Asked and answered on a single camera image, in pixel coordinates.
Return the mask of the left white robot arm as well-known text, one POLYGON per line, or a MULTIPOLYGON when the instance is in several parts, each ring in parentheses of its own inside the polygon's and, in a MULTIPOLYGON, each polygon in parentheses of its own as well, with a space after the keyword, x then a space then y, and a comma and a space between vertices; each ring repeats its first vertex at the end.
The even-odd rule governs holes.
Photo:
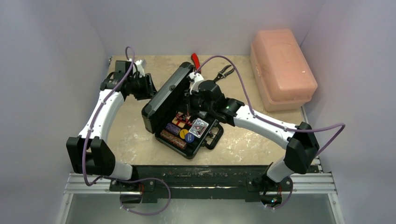
POLYGON ((132 165, 117 161, 107 145, 108 134, 115 116, 129 95, 137 100, 151 99, 156 89, 146 61, 116 61, 115 69, 100 84, 99 99, 87 124, 76 137, 69 137, 66 148, 72 169, 78 174, 99 175, 121 180, 128 191, 139 186, 132 165))

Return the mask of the blue small blind button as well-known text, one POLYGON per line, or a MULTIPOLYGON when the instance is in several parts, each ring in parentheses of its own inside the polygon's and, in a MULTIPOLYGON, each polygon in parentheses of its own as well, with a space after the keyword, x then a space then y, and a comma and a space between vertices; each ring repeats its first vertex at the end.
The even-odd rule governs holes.
POLYGON ((192 133, 187 133, 184 139, 187 143, 192 143, 195 140, 195 136, 192 133))

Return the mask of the black poker case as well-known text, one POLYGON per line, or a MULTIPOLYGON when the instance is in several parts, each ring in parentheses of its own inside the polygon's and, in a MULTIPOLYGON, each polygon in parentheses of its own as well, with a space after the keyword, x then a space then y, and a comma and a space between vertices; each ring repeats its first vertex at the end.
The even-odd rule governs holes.
POLYGON ((192 143, 187 143, 185 150, 178 149, 171 145, 171 143, 160 136, 160 132, 165 130, 168 123, 172 123, 177 112, 186 114, 185 95, 189 93, 190 81, 188 75, 194 71, 194 66, 190 62, 183 62, 179 65, 177 70, 160 88, 158 93, 143 107, 141 114, 145 129, 154 135, 154 137, 165 146, 182 155, 186 159, 192 159, 198 150, 205 147, 212 150, 216 147, 222 134, 223 127, 219 121, 211 115, 206 118, 200 118, 197 110, 190 110, 191 121, 200 118, 206 121, 207 127, 204 135, 201 138, 195 137, 192 143))

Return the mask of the brown poker chip roll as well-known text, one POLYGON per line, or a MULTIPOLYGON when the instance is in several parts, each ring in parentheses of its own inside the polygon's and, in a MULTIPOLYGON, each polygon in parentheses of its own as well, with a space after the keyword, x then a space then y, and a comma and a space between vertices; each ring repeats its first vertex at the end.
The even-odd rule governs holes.
POLYGON ((163 139, 165 139, 167 141, 172 141, 174 139, 174 137, 175 137, 173 134, 169 133, 166 130, 162 130, 160 132, 160 136, 161 136, 161 138, 163 138, 163 139))

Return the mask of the purple poker chip roll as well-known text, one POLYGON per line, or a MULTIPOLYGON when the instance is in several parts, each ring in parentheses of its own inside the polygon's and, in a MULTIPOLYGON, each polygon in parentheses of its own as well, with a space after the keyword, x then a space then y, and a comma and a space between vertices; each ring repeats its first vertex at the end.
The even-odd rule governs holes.
POLYGON ((173 123, 168 123, 165 127, 165 130, 169 133, 171 133, 172 135, 179 135, 181 128, 177 127, 176 125, 174 125, 173 123))

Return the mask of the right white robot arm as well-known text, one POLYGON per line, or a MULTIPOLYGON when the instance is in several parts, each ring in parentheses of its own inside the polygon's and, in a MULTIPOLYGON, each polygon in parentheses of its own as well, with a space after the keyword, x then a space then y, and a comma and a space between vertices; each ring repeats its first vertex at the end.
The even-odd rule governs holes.
POLYGON ((252 110, 239 100, 225 97, 212 80, 191 83, 190 105, 221 123, 259 134, 285 150, 285 155, 271 164, 262 177, 266 189, 275 189, 291 174, 306 174, 319 151, 318 141, 309 124, 286 123, 252 110))

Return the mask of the red black chip roll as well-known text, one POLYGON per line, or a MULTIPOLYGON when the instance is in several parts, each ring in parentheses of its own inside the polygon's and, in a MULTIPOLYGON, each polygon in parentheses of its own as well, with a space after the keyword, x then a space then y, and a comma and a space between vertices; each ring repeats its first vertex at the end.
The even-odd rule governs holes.
POLYGON ((170 136, 168 141, 171 143, 171 145, 181 150, 185 150, 187 147, 187 143, 185 141, 173 135, 170 136))

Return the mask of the yellow big blind button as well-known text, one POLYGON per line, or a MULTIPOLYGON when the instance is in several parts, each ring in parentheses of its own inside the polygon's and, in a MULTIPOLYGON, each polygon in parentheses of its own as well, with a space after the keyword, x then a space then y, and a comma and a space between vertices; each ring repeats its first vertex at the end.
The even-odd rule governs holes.
POLYGON ((187 129, 181 129, 179 132, 179 136, 181 139, 185 139, 186 134, 188 134, 188 133, 189 133, 189 131, 187 129))

